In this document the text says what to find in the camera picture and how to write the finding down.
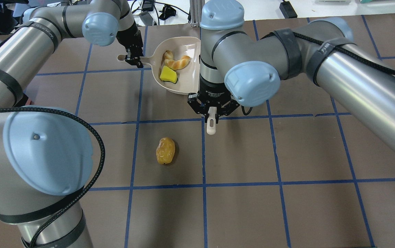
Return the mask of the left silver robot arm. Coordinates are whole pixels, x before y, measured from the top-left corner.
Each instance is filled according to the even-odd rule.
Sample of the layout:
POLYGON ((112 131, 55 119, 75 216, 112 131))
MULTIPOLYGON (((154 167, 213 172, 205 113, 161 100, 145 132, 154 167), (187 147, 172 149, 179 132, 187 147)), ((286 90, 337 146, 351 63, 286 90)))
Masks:
POLYGON ((103 169, 102 139, 63 109, 15 107, 61 41, 80 37, 142 55, 126 0, 27 10, 0 46, 0 221, 20 229, 24 248, 93 247, 79 200, 103 169))

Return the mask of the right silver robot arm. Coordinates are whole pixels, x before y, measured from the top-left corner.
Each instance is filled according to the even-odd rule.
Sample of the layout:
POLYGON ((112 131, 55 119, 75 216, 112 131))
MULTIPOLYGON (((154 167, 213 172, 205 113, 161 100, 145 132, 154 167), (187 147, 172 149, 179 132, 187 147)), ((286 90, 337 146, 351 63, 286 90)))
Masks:
POLYGON ((359 49, 344 19, 274 30, 259 41, 243 24, 244 8, 235 0, 202 8, 199 90, 188 103, 205 122, 262 105, 282 80, 305 73, 395 151, 395 70, 359 49))

